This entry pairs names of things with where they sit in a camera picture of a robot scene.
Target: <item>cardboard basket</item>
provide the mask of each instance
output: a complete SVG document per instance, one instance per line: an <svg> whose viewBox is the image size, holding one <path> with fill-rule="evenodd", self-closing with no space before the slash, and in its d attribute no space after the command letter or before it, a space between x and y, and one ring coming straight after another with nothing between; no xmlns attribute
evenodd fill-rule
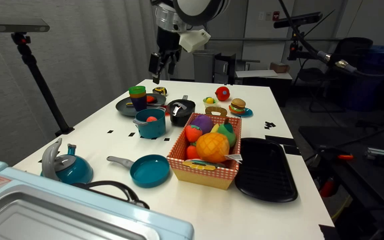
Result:
<svg viewBox="0 0 384 240"><path fill-rule="evenodd" d="M198 113L192 113L189 117L187 125L190 125L198 115ZM222 124L226 117L208 115L214 124ZM233 126L233 131L236 134L235 146L230 148L229 154L240 154L241 146L241 124L242 120L237 117L228 117L229 123ZM196 184L201 184L209 187L216 187L227 190L236 174L238 173L239 163L235 160L226 160L222 162L226 167L218 167L216 170L199 170L183 165L183 161L186 160L186 148L190 145L186 139L185 129L181 132L179 138L177 138L173 148L167 156L167 160L170 163L177 179L180 181L188 181Z"/></svg>

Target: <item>black tripod stand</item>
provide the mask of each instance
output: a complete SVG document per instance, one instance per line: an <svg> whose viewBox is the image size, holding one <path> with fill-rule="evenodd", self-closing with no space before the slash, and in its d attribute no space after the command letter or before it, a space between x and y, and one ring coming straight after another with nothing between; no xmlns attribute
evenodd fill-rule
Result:
<svg viewBox="0 0 384 240"><path fill-rule="evenodd" d="M54 100L53 95L51 94L50 89L48 88L47 83L45 82L44 77L42 76L37 64L35 56L32 55L32 51L27 45L31 43L31 38L25 36L26 32L15 32L11 34L11 38L14 43L17 45L19 53L22 55L23 62L29 67L29 70L32 73L33 78L36 81L36 84L41 90L42 95L44 96L45 101L47 102L48 107L50 108L51 113L56 119L57 124L59 125L60 130L57 131L56 137L62 134L68 134L74 130L73 127L69 127L66 121L63 118L56 101Z"/></svg>

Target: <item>black pot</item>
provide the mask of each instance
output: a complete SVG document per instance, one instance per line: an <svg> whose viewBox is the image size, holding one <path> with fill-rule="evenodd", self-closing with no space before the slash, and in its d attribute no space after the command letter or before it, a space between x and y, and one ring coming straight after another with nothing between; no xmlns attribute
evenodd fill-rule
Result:
<svg viewBox="0 0 384 240"><path fill-rule="evenodd" d="M186 106L187 108L184 110L180 108L177 111L177 114L174 116L173 111L176 108L177 105L174 105L175 102L179 102ZM185 100L185 99L177 99L174 101L171 101L168 104L168 111L170 113L170 120L173 123L174 126L178 127L184 127L189 120L189 117L192 115L193 112L195 112L195 102L191 100Z"/></svg>

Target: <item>toy kettle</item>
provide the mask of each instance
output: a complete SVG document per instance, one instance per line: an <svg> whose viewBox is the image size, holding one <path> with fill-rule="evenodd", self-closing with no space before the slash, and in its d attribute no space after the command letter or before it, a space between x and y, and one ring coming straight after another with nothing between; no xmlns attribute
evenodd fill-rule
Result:
<svg viewBox="0 0 384 240"><path fill-rule="evenodd" d="M62 139L51 144L42 156L41 176L67 184L87 184L93 178L93 169L85 159L76 156L76 145L68 144L66 155L57 156Z"/></svg>

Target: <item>black baking tray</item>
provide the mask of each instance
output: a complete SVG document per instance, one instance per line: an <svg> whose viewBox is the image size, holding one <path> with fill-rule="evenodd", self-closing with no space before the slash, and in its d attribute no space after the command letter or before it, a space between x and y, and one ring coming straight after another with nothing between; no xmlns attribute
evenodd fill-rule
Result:
<svg viewBox="0 0 384 240"><path fill-rule="evenodd" d="M246 195L269 202L290 202L297 188L281 145L262 138L241 139L242 164L236 187Z"/></svg>

